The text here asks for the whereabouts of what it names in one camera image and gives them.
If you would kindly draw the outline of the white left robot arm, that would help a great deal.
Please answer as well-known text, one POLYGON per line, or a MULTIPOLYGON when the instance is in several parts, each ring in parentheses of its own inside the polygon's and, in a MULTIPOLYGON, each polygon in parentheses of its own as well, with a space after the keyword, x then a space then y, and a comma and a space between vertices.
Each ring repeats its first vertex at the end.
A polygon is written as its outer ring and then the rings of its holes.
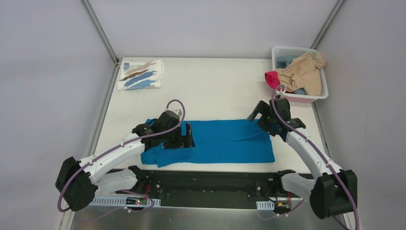
POLYGON ((165 149, 193 148, 191 123, 184 123, 178 111, 166 110, 159 118, 139 124, 112 147, 76 160, 62 163, 55 186, 60 192, 58 210, 79 211, 96 196, 121 190, 145 193, 147 176, 137 166, 114 172, 124 161, 162 146, 165 149))

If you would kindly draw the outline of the blue polo shirt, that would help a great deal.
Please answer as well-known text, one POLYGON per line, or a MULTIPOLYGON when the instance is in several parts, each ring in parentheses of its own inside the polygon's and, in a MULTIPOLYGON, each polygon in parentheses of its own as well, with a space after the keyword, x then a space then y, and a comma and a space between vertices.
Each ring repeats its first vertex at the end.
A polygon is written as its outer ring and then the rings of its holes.
POLYGON ((271 138, 247 120, 189 121, 194 148, 164 149, 141 154, 146 165, 174 163, 268 163, 275 162, 271 138))

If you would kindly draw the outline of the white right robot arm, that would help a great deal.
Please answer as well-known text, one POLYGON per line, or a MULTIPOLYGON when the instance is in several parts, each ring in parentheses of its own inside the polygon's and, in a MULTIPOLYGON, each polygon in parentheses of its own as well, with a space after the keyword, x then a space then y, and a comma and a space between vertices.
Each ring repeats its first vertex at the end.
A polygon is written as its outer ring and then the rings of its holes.
POLYGON ((294 170, 275 173, 271 192, 277 196, 293 193, 310 203, 314 214, 325 219, 355 212, 357 209, 357 176, 334 163, 313 142, 306 125, 292 118, 290 104, 285 98, 259 101, 247 120, 253 122, 259 115, 258 127, 279 136, 295 150, 308 167, 312 179, 306 179, 294 170))

